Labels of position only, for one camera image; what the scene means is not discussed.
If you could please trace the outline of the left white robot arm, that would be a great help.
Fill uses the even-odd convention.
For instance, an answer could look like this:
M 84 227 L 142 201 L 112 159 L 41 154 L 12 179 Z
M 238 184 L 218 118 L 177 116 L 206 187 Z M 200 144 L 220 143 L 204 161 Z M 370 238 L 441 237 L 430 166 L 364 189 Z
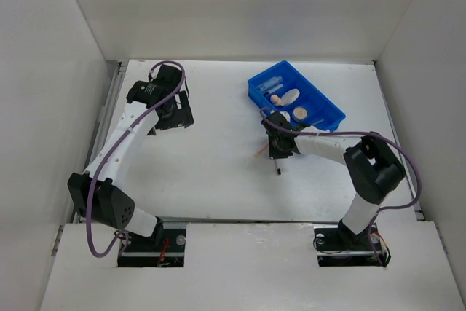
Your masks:
M 147 136 L 193 125 L 185 81 L 180 63 L 165 60 L 153 66 L 146 80 L 129 89 L 122 115 L 95 159 L 82 173 L 71 174 L 68 190 L 75 210 L 86 220 L 89 245 L 93 244 L 90 224 L 96 222 L 115 229 L 119 238 L 137 235 L 146 250 L 161 246 L 161 219 L 138 208 L 123 183 Z

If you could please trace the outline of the small white black-capped bottle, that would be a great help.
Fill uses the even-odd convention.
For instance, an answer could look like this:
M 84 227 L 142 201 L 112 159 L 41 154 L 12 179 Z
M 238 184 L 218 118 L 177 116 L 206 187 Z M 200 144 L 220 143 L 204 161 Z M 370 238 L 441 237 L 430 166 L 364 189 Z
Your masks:
M 274 87 L 272 87 L 271 89 L 267 90 L 267 91 L 263 94 L 263 96 L 271 95 L 271 94 L 273 94 L 275 91 L 281 89 L 282 87 L 283 87 L 282 84 L 277 84 L 277 85 L 275 85 Z

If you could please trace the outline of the round white powder puff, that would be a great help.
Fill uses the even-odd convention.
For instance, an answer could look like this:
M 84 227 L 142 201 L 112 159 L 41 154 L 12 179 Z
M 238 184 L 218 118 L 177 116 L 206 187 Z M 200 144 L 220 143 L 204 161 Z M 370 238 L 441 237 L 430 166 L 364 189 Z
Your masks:
M 300 96 L 300 91 L 297 88 L 287 91 L 282 97 L 282 105 L 287 106 L 292 104 Z

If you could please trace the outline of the thin pink mascara brush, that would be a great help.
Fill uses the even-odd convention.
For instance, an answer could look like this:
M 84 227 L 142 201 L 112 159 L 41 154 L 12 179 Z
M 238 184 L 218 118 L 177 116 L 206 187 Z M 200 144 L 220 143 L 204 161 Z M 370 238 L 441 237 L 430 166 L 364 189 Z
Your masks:
M 280 176 L 282 174 L 282 171 L 281 171 L 279 160 L 275 160 L 275 169 L 276 169 L 276 174 Z

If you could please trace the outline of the grey pink lip pencil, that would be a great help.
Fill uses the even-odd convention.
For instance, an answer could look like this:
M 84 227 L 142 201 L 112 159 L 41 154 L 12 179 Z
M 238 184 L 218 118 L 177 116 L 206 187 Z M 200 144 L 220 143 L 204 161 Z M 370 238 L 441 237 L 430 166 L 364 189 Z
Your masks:
M 316 121 L 316 122 L 313 122 L 313 123 L 311 124 L 311 126 L 318 125 L 318 124 L 320 124 L 320 123 L 322 123 L 322 122 L 324 122 L 324 121 L 325 121 L 325 119 L 320 119 L 320 120 L 318 120 L 318 121 Z

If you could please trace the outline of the round compact powder jar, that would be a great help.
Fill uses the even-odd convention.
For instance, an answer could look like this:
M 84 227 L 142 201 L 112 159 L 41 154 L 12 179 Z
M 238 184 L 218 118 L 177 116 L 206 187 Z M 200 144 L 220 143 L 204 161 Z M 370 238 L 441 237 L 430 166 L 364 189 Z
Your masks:
M 302 122 L 309 116 L 309 112 L 303 106 L 297 106 L 292 111 L 292 118 L 296 122 Z

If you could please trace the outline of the pink thick makeup stick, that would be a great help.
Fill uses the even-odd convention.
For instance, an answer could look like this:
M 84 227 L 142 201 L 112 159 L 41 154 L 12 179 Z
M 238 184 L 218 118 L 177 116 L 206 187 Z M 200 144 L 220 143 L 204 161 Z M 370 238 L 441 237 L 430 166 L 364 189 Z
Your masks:
M 265 143 L 253 156 L 255 159 L 259 158 L 267 149 L 269 148 L 269 144 Z

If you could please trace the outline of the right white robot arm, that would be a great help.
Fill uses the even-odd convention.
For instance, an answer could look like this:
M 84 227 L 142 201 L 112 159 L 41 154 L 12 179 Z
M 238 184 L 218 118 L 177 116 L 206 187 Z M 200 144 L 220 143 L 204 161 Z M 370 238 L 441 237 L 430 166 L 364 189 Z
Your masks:
M 406 170 L 387 141 L 377 133 L 326 133 L 307 123 L 292 125 L 275 111 L 261 121 L 273 155 L 315 155 L 346 167 L 355 188 L 348 211 L 338 223 L 337 239 L 345 248 L 361 243 L 385 197 L 405 178 Z

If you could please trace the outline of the clear plastic bottle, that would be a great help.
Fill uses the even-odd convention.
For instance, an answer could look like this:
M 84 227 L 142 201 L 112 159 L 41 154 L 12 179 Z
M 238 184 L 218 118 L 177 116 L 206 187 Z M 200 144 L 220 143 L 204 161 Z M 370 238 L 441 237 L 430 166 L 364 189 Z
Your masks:
M 265 82 L 259 84 L 257 86 L 257 89 L 261 92 L 265 92 L 267 90 L 269 90 L 270 88 L 274 87 L 275 85 L 281 83 L 281 81 L 283 80 L 283 78 L 281 76 L 274 76 L 268 80 L 266 80 Z

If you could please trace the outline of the beige makeup sponge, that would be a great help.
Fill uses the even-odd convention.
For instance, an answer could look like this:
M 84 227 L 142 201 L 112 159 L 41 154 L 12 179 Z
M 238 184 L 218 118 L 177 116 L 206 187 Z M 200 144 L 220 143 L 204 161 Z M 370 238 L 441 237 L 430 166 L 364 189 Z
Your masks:
M 281 106 L 282 105 L 282 99 L 278 95 L 271 95 L 270 96 L 270 102 L 272 103 L 273 106 Z

